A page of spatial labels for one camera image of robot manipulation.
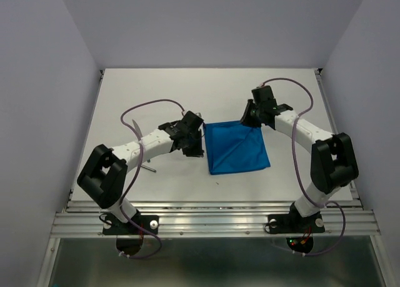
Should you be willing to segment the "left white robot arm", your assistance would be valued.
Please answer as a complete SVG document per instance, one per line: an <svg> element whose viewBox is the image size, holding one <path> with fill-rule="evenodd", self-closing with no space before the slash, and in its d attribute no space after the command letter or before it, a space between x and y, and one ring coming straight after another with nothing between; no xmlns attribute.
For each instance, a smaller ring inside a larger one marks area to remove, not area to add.
<svg viewBox="0 0 400 287"><path fill-rule="evenodd" d="M136 141L109 148L96 146L83 166L77 184L101 208L117 220L125 233L139 227L139 211L126 199L124 186L127 174L143 162L157 156L182 151L187 157L202 157L201 126L204 120L188 111L183 118L160 125Z"/></svg>

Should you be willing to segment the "blue cloth napkin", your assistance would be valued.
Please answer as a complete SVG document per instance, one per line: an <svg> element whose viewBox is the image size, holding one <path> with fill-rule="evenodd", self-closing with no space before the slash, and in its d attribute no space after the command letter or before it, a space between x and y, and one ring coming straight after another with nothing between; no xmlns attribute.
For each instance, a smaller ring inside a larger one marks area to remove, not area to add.
<svg viewBox="0 0 400 287"><path fill-rule="evenodd" d="M204 124L203 131L211 175L247 173L271 166L261 128L228 121Z"/></svg>

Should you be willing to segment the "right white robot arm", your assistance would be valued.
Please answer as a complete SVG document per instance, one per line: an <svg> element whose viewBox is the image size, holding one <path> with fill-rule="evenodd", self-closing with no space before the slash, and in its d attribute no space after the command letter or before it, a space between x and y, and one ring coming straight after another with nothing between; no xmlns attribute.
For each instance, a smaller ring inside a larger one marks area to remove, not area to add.
<svg viewBox="0 0 400 287"><path fill-rule="evenodd" d="M323 130L287 104L278 104L272 88L252 90L241 124L250 128L269 126L291 138L291 147L302 146L311 155L311 183L286 214L271 214L267 230L271 234L300 233L308 228L323 232L320 211L331 204L331 197L359 175L351 138L346 133Z"/></svg>

